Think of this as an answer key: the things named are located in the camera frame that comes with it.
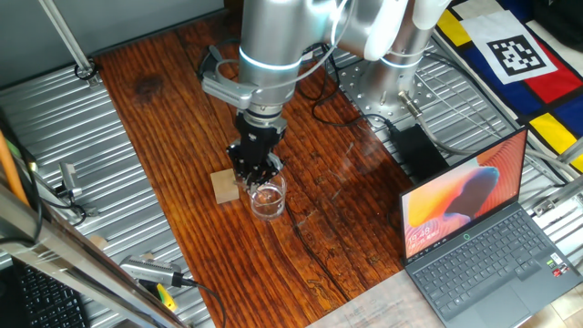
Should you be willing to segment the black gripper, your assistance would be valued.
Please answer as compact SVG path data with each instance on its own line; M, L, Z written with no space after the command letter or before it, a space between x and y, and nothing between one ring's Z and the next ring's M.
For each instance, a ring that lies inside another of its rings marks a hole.
M238 185L249 194L277 176L283 162L272 151L283 139L287 120L282 116L262 120L249 111L238 111L235 127L240 138L227 148Z

